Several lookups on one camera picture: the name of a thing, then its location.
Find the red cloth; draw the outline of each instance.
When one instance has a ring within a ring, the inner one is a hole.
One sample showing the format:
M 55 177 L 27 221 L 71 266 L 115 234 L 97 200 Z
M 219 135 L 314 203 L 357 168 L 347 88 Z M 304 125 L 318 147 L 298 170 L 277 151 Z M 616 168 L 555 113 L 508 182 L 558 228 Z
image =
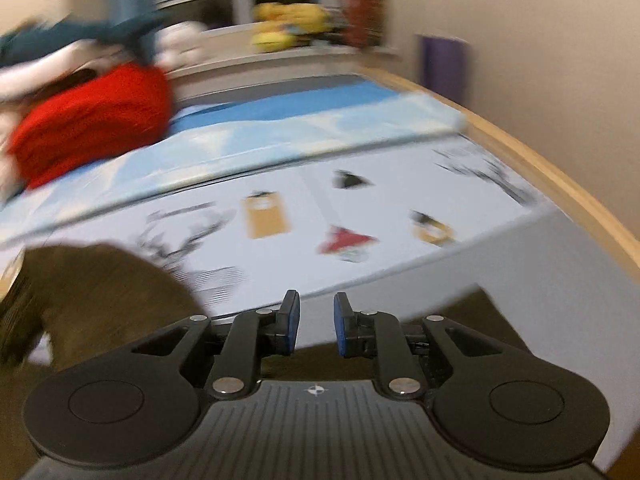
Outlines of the red cloth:
M 33 189 L 89 162 L 157 142 L 171 114 L 162 71 L 128 63 L 35 107 L 13 132 L 8 152 Z

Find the wooden edge trim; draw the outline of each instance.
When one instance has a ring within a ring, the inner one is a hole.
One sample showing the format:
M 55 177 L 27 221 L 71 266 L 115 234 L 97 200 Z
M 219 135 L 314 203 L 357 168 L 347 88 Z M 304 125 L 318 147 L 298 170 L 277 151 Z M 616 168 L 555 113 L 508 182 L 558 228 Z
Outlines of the wooden edge trim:
M 498 156 L 545 193 L 583 227 L 620 267 L 640 282 L 640 241 L 611 211 L 544 157 L 489 121 L 416 83 L 377 68 L 361 67 L 360 74 L 394 90 L 426 92 L 464 113 L 469 124 L 467 136 L 470 139 Z

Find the sticker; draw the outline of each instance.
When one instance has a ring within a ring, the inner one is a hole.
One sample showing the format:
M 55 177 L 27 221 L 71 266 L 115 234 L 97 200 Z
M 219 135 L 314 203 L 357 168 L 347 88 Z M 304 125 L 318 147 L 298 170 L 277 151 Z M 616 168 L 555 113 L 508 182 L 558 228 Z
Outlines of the sticker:
M 336 171 L 334 187 L 338 189 L 357 189 L 359 187 L 372 186 L 369 180 L 348 171 Z
M 459 149 L 449 153 L 435 150 L 435 153 L 443 157 L 442 164 L 437 166 L 457 175 L 472 176 L 491 182 L 521 206 L 536 204 L 538 198 L 533 186 L 500 160 L 487 154 L 479 146 L 476 148 L 476 151 Z M 519 180 L 520 183 L 516 184 L 512 180 Z
M 418 240 L 433 245 L 443 245 L 453 240 L 453 229 L 424 213 L 414 211 L 411 215 L 414 222 L 414 235 Z
M 236 288 L 244 281 L 244 274 L 237 267 L 223 267 L 215 270 L 189 270 L 188 259 L 201 248 L 206 239 L 223 229 L 235 217 L 234 210 L 217 213 L 215 204 L 206 203 L 185 209 L 149 215 L 146 228 L 136 239 L 136 252 L 186 286 L 202 306 L 212 307 L 228 301 Z M 198 222 L 190 226 L 190 235 L 171 246 L 164 241 L 165 219 L 178 215 L 201 211 Z
M 204 307 L 229 301 L 244 282 L 244 273 L 237 267 L 180 272 L 174 277 L 191 289 Z
M 266 238 L 288 233 L 284 205 L 277 192 L 260 192 L 244 199 L 249 238 Z
M 343 227 L 333 227 L 327 243 L 320 247 L 320 254 L 335 254 L 339 259 L 354 264 L 367 259 L 367 249 L 378 240 L 360 235 Z

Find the white cloth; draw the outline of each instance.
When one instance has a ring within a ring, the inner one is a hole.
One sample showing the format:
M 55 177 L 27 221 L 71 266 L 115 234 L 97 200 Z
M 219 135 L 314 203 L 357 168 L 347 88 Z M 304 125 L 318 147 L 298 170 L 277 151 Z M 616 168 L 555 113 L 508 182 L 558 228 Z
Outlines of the white cloth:
M 183 22 L 163 28 L 156 34 L 156 52 L 175 50 L 185 52 L 202 46 L 202 35 L 207 26 L 199 22 Z
M 85 63 L 80 68 L 78 68 L 78 70 L 95 70 L 98 76 L 101 76 L 106 74 L 107 72 L 110 72 L 117 66 L 123 65 L 133 60 L 135 60 L 135 57 L 126 50 L 121 50 L 115 53 L 108 52 L 102 57 L 92 59 L 91 61 Z
M 199 65 L 203 63 L 204 60 L 205 55 L 203 48 L 192 48 L 184 52 L 169 49 L 157 54 L 154 63 L 164 73 L 169 73 L 179 68 Z
M 0 101 L 14 101 L 75 72 L 92 61 L 111 59 L 122 51 L 119 45 L 103 46 L 80 40 L 36 61 L 0 69 Z
M 0 155 L 0 208 L 22 189 L 22 179 L 13 155 Z
M 0 112 L 0 153 L 6 151 L 11 134 L 22 121 L 22 114 L 17 110 Z

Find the yellow toy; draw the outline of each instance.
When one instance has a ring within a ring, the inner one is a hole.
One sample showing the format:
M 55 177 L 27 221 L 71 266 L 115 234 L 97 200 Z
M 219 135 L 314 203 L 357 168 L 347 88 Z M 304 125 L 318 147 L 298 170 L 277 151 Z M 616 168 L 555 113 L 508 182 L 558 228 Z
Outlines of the yellow toy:
M 299 27 L 304 34 L 321 34 L 329 30 L 329 13 L 318 4 L 286 6 L 281 19 Z
M 330 30 L 329 14 L 318 4 L 260 4 L 252 45 L 259 52 L 277 52 L 309 40 L 307 36 Z
M 258 22 L 277 20 L 284 10 L 283 4 L 260 4 L 255 6 L 254 16 Z
M 288 32 L 261 32 L 254 35 L 252 45 L 259 52 L 278 52 L 295 46 L 297 40 Z

